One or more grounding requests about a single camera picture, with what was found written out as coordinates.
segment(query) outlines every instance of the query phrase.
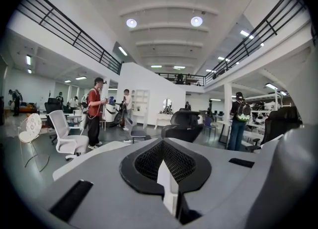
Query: backpack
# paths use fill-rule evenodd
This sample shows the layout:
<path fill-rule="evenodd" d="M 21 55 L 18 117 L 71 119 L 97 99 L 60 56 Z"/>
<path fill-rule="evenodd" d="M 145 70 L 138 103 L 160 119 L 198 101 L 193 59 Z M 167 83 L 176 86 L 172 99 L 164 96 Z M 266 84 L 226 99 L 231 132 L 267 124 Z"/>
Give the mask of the backpack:
<path fill-rule="evenodd" d="M 244 121 L 244 122 L 249 121 L 250 113 L 251 113 L 251 109 L 249 104 L 246 103 L 245 100 L 243 100 L 238 106 L 237 119 L 239 121 Z"/>
<path fill-rule="evenodd" d="M 19 92 L 19 90 L 16 89 L 15 92 L 17 93 L 17 95 L 20 99 L 20 102 L 23 102 L 23 97 L 22 97 L 21 93 Z"/>

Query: headrest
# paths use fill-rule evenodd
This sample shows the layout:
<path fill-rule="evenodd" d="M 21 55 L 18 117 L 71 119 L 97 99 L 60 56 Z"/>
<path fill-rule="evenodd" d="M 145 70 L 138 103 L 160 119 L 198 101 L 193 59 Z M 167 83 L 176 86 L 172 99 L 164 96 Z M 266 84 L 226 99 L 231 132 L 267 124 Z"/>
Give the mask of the headrest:
<path fill-rule="evenodd" d="M 296 106 L 282 107 L 278 111 L 272 111 L 268 117 L 269 120 L 284 120 L 288 122 L 300 121 L 297 114 Z"/>
<path fill-rule="evenodd" d="M 200 112 L 177 111 L 173 114 L 170 123 L 184 127 L 195 127 L 198 125 L 198 116 Z"/>

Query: black mesh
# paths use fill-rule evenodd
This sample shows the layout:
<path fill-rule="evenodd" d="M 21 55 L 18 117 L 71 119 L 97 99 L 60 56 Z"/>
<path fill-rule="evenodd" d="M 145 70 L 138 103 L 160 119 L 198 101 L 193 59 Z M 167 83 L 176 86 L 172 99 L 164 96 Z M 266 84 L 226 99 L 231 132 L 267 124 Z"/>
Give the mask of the black mesh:
<path fill-rule="evenodd" d="M 193 158 L 165 142 L 162 145 L 164 162 L 177 183 L 194 172 L 196 164 Z"/>
<path fill-rule="evenodd" d="M 162 162 L 161 143 L 140 154 L 135 160 L 136 170 L 143 176 L 157 182 L 158 170 Z"/>

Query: white office chair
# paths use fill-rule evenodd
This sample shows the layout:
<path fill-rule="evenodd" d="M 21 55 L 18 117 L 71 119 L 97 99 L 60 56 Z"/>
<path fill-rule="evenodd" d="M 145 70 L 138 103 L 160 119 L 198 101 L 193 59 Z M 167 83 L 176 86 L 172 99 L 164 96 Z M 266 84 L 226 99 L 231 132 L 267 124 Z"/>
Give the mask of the white office chair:
<path fill-rule="evenodd" d="M 20 126 L 18 127 L 18 136 L 20 139 L 20 149 L 21 149 L 21 159 L 22 159 L 22 163 L 24 163 L 23 161 L 23 153 L 22 153 L 22 144 L 21 143 L 29 143 L 32 149 L 32 154 L 33 156 L 26 162 L 26 164 L 24 165 L 24 167 L 27 166 L 27 164 L 29 163 L 29 161 L 31 159 L 34 158 L 36 167 L 38 168 L 39 172 L 41 172 L 46 165 L 49 162 L 49 156 L 47 156 L 47 161 L 45 163 L 45 165 L 39 169 L 38 164 L 36 162 L 35 157 L 38 155 L 38 152 L 35 149 L 35 146 L 33 145 L 33 141 L 39 137 L 40 132 L 41 132 L 41 128 L 42 128 L 42 120 L 40 118 L 40 115 L 37 113 L 33 113 L 31 114 L 29 117 L 27 117 L 25 120 L 23 120 L 20 124 Z"/>
<path fill-rule="evenodd" d="M 71 154 L 65 157 L 66 161 L 86 153 L 88 137 L 82 135 L 69 136 L 70 129 L 80 129 L 80 127 L 70 127 L 62 110 L 53 111 L 48 115 L 58 136 L 57 152 Z"/>

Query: black office chair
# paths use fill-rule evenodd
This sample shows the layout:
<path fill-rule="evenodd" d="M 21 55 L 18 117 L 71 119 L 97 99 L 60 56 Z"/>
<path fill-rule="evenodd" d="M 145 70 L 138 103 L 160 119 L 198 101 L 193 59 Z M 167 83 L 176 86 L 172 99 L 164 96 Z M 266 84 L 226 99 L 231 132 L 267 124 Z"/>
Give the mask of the black office chair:
<path fill-rule="evenodd" d="M 203 124 L 198 124 L 200 112 L 177 111 L 173 114 L 171 125 L 165 126 L 161 137 L 177 138 L 186 142 L 194 142 L 203 130 Z"/>
<path fill-rule="evenodd" d="M 278 111 L 272 111 L 265 120 L 265 133 L 260 145 L 285 134 L 291 129 L 299 128 L 302 123 L 298 117 L 297 108 L 295 106 L 282 107 L 279 108 Z M 260 139 L 256 138 L 253 141 L 255 145 L 245 147 L 250 152 L 261 149 L 260 145 L 258 145 Z"/>
<path fill-rule="evenodd" d="M 57 111 L 57 110 L 60 110 L 61 109 L 61 105 L 59 103 L 59 101 L 55 98 L 49 98 L 48 102 L 47 103 L 44 103 L 44 106 L 45 106 L 45 110 L 46 110 L 46 114 L 49 114 L 53 111 Z M 52 128 L 52 129 L 55 129 L 54 126 L 53 126 L 53 123 L 50 119 L 49 116 L 46 116 L 46 119 L 47 119 L 47 125 L 48 127 Z M 54 141 L 57 139 L 57 135 L 53 135 L 54 138 L 53 140 L 51 141 L 52 142 L 52 145 L 54 145 Z"/>

